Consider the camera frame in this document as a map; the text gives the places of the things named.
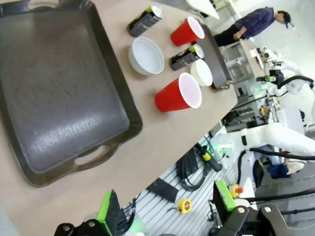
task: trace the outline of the white bowl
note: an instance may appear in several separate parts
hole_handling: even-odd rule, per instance
[[[133,69],[142,75],[156,75],[164,69],[161,50],[147,38],[136,38],[129,48],[128,57]]]
[[[210,68],[202,59],[195,61],[191,65],[190,73],[200,86],[210,86],[213,83]]]

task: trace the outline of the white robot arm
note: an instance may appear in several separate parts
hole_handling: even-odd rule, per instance
[[[291,77],[277,86],[277,89],[282,89],[291,83],[294,84],[297,80],[302,80],[303,84],[310,84],[310,89],[315,95],[314,81],[304,76]],[[312,115],[313,119],[315,119],[315,103],[312,108]],[[217,134],[211,139],[211,144],[216,147],[214,152],[218,159],[228,157],[227,162],[222,161],[224,168],[236,162],[242,151],[250,148],[259,148],[264,145],[272,145],[299,156],[315,156],[314,140],[277,122],[249,129],[246,128],[241,131]]]

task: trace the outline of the tray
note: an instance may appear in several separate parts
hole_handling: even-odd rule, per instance
[[[25,178],[44,186],[108,160],[142,120],[95,5],[29,2],[0,5],[0,111]]]

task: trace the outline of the metal grating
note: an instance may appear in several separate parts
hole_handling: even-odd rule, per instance
[[[209,140],[202,138],[201,145],[208,144]],[[197,158],[199,166],[202,166],[201,159]],[[191,176],[190,181],[198,181],[202,177],[203,167]],[[226,184],[234,184],[236,177],[232,169],[222,170],[219,173],[210,171],[205,182],[197,191],[188,192],[181,188],[176,175],[175,165],[169,168],[160,176],[161,179],[176,187],[179,191],[176,202],[170,203],[160,196],[143,190],[136,204],[137,215],[146,226],[147,235],[158,236],[160,234],[174,234],[177,236],[201,236],[207,235],[213,223],[207,221],[207,214],[210,212],[208,200],[212,199],[213,181],[222,179]],[[190,199],[192,211],[187,214],[180,214],[177,210],[168,209],[177,207],[182,199]]]

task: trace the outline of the can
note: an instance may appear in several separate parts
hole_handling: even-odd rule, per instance
[[[151,5],[127,26],[127,30],[131,36],[138,37],[162,18],[162,8]]]
[[[173,70],[179,70],[198,59],[203,59],[204,53],[198,44],[193,44],[186,50],[176,54],[169,60],[169,64]]]

